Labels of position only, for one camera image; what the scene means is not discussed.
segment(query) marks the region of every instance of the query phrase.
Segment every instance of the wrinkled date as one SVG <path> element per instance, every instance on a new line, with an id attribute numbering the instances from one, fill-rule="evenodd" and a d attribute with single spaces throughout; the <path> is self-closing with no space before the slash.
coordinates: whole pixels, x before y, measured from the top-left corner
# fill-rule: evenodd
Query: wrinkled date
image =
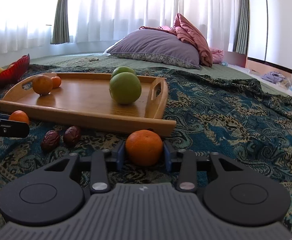
<path id="1" fill-rule="evenodd" d="M 69 127 L 64 134 L 64 143 L 68 147 L 74 147 L 79 142 L 81 130 L 78 126 Z"/>
<path id="2" fill-rule="evenodd" d="M 59 140 L 60 136 L 56 131 L 48 131 L 42 139 L 40 147 L 44 152 L 50 152 L 59 146 Z"/>

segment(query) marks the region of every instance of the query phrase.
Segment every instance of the green bedspread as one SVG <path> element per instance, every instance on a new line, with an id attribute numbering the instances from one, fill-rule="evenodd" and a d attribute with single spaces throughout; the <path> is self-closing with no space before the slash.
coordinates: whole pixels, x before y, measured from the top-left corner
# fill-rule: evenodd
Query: green bedspread
<path id="1" fill-rule="evenodd" d="M 112 66 L 67 67 L 31 65 L 25 76 L 44 72 L 108 72 Z M 139 68 L 139 75 L 166 77 L 169 100 L 164 118 L 177 121 L 169 141 L 176 148 L 188 148 L 199 155 L 220 152 L 254 170 L 281 182 L 291 194 L 291 207 L 283 221 L 292 232 L 292 98 L 265 94 L 255 79 L 212 79 L 164 67 Z M 9 89 L 0 90 L 0 98 Z M 40 142 L 51 129 L 62 135 L 67 127 L 31 120 L 25 139 L 0 139 L 0 189 L 34 169 L 68 153 L 89 156 L 101 147 L 111 148 L 126 135 L 84 129 L 81 141 L 73 149 L 60 146 L 45 155 Z M 88 174 L 81 179 L 88 184 Z M 176 174 L 167 174 L 159 164 L 148 169 L 126 163 L 121 172 L 109 174 L 110 182 L 174 182 Z M 198 174 L 200 185 L 206 180 Z M 4 220 L 0 215 L 0 228 Z"/>

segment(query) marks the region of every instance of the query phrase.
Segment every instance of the orange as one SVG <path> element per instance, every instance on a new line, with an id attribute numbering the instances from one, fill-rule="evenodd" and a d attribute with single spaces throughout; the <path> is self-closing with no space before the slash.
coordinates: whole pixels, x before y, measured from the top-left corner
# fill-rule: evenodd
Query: orange
<path id="1" fill-rule="evenodd" d="M 158 162 L 163 152 L 163 142 L 158 134 L 140 130 L 133 132 L 126 140 L 126 154 L 138 166 L 151 166 Z"/>
<path id="2" fill-rule="evenodd" d="M 60 87 L 60 85 L 61 85 L 61 78 L 60 77 L 58 77 L 58 76 L 52 77 L 51 80 L 52 80 L 52 84 L 53 84 L 52 88 Z"/>
<path id="3" fill-rule="evenodd" d="M 32 81 L 33 91 L 39 95 L 48 95 L 52 90 L 52 79 L 45 75 L 38 75 Z"/>
<path id="4" fill-rule="evenodd" d="M 18 122 L 25 122 L 28 125 L 30 124 L 29 122 L 29 117 L 27 114 L 21 110 L 14 111 L 10 116 L 9 116 L 10 121 L 18 121 Z"/>

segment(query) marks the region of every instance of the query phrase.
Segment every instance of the wooden tray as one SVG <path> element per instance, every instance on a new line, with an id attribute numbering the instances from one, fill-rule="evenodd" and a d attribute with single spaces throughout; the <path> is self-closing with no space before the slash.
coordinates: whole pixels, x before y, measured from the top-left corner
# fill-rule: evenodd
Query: wooden tray
<path id="1" fill-rule="evenodd" d="M 28 77 L 12 87 L 0 100 L 0 111 L 12 113 L 22 110 L 33 119 L 111 132 L 132 133 L 151 129 L 164 137 L 169 136 L 176 126 L 176 121 L 161 119 L 168 98 L 168 86 L 164 78 L 138 76 L 141 96 L 135 103 L 123 106 L 110 96 L 111 74 L 44 75 L 59 76 L 61 86 L 46 96 L 39 96 L 32 88 L 25 90 L 26 84 L 35 76 Z"/>

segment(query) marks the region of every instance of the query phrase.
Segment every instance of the pillow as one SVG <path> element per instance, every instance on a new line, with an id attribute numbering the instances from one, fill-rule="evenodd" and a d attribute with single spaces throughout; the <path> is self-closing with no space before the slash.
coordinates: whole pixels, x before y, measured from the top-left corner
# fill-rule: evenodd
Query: pillow
<path id="1" fill-rule="evenodd" d="M 199 69 L 197 49 L 181 42 L 175 35 L 157 30 L 136 30 L 105 52 L 120 58 Z"/>

